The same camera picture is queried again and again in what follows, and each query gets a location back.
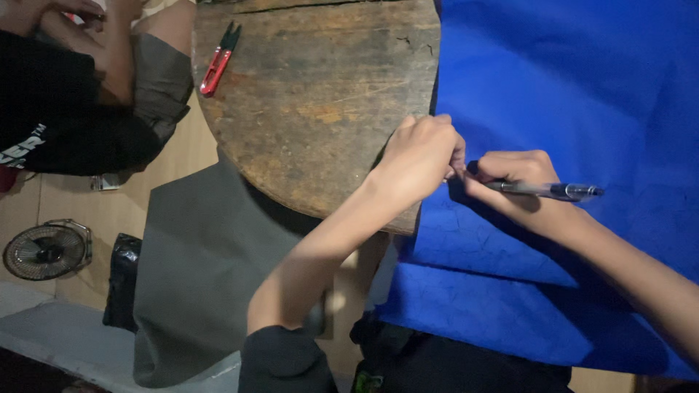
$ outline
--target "wooden floor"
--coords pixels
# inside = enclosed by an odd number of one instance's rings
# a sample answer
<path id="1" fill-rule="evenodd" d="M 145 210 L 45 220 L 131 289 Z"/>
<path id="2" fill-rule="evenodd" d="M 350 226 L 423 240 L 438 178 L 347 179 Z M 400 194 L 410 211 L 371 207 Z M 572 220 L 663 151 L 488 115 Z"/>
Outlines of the wooden floor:
<path id="1" fill-rule="evenodd" d="M 154 0 L 151 11 L 172 0 Z M 134 175 L 120 190 L 93 192 L 86 178 L 39 175 L 10 194 L 0 196 L 0 246 L 22 230 L 56 218 L 72 218 L 90 227 L 94 237 L 94 260 L 77 275 L 45 282 L 13 277 L 0 267 L 0 280 L 9 280 L 54 294 L 92 308 L 103 309 L 109 279 L 109 258 L 120 232 L 143 237 L 150 190 L 204 169 L 217 161 L 216 142 L 201 114 L 195 96 L 192 110 L 177 127 L 165 150 L 143 173 Z M 336 373 L 354 373 L 361 353 L 349 339 L 352 323 L 361 317 L 372 266 L 382 256 L 384 239 L 374 238 L 355 252 L 336 276 L 328 301 L 333 312 L 332 339 L 319 340 Z M 609 371 L 574 369 L 570 387 L 577 393 L 627 393 L 633 391 L 633 376 Z"/>

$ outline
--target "person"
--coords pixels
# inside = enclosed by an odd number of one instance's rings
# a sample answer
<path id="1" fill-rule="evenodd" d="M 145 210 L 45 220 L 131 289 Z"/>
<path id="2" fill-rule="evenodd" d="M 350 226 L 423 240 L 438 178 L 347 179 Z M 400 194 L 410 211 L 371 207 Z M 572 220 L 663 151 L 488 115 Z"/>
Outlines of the person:
<path id="1" fill-rule="evenodd" d="M 179 0 L 131 28 L 140 0 L 107 0 L 106 12 L 91 0 L 0 5 L 4 173 L 144 169 L 189 110 L 196 6 Z M 87 23 L 78 26 L 63 12 Z M 37 28 L 58 45 L 31 38 Z"/>
<path id="2" fill-rule="evenodd" d="M 628 244 L 572 203 L 502 194 L 494 178 L 559 179 L 546 152 L 488 152 L 477 174 L 448 115 L 407 117 L 361 186 L 279 263 L 250 300 L 239 391 L 336 392 L 325 354 L 301 328 L 351 252 L 398 214 L 459 176 L 466 194 L 524 228 L 580 254 L 699 364 L 699 286 Z M 364 360 L 353 392 L 570 392 L 570 368 L 362 318 L 351 337 Z"/>

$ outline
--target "scratched wood surface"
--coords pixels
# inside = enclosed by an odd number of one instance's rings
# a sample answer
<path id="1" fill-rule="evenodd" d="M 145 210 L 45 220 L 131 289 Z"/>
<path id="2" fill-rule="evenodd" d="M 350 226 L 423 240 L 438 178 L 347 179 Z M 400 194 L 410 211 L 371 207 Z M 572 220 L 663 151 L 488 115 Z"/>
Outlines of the scratched wood surface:
<path id="1" fill-rule="evenodd" d="M 243 4 L 198 5 L 195 83 L 226 25 L 243 26 L 215 96 L 199 97 L 204 117 L 255 187 L 326 217 L 361 184 L 395 126 L 408 114 L 428 113 L 440 38 L 434 5 L 402 0 L 249 13 Z M 417 211 L 384 229 L 412 233 Z"/>

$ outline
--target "blue cloth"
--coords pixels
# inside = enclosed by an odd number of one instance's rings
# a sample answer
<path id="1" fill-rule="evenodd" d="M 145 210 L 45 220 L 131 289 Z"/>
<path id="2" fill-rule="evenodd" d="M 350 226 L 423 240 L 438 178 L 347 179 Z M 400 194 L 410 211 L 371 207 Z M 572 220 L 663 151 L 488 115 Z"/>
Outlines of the blue cloth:
<path id="1" fill-rule="evenodd" d="M 437 112 L 467 159 L 546 150 L 560 179 L 606 189 L 581 205 L 592 216 L 699 282 L 699 5 L 444 0 L 441 16 Z M 387 322 L 553 364 L 697 377 L 567 250 L 453 185 L 421 211 Z"/>

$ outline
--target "forearm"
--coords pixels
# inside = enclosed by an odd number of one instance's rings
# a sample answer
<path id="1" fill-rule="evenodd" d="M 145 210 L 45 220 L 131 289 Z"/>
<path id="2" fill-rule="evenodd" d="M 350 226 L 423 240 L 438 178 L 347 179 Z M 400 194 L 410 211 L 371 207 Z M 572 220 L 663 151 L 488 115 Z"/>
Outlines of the forearm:
<path id="1" fill-rule="evenodd" d="M 340 264 L 402 211 L 382 193 L 370 175 L 282 260 L 250 301 L 249 334 L 266 326 L 301 326 Z"/>
<path id="2" fill-rule="evenodd" d="M 65 48 L 92 56 L 96 71 L 106 70 L 104 48 L 63 13 L 58 10 L 46 11 L 41 17 L 41 30 Z"/>
<path id="3" fill-rule="evenodd" d="M 606 275 L 699 366 L 699 286 L 587 217 L 568 247 Z"/>
<path id="4" fill-rule="evenodd" d="M 28 36 L 48 9 L 46 0 L 5 0 L 4 13 L 0 14 L 0 29 L 18 36 Z"/>
<path id="5" fill-rule="evenodd" d="M 111 96 L 103 103 L 118 103 L 131 105 L 133 102 L 134 61 L 131 51 L 131 16 L 119 8 L 114 1 L 107 8 L 107 23 L 104 32 L 105 70 L 102 87 Z"/>

